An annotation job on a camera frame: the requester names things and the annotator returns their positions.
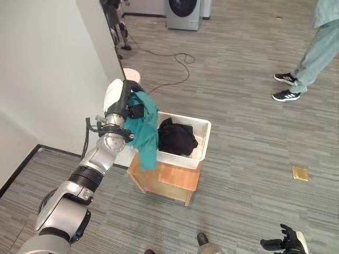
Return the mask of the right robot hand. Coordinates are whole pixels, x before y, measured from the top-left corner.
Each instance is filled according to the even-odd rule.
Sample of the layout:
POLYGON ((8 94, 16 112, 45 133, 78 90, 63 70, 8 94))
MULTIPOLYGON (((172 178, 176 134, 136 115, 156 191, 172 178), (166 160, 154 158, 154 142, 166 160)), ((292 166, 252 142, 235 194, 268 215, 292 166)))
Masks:
POLYGON ((301 231, 295 231, 291 227, 280 224, 283 239, 270 239, 260 241, 264 250, 273 251, 275 254, 309 254, 306 238, 301 231))

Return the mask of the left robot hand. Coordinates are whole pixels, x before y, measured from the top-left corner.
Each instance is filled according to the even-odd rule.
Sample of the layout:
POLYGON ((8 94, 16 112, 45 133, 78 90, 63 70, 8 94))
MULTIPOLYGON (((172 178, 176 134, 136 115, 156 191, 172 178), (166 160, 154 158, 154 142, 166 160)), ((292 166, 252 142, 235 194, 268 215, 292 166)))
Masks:
POLYGON ((115 79, 107 88, 104 97, 104 116, 117 114, 127 119, 129 115, 128 100, 131 92, 144 92, 144 89, 133 80, 115 79))

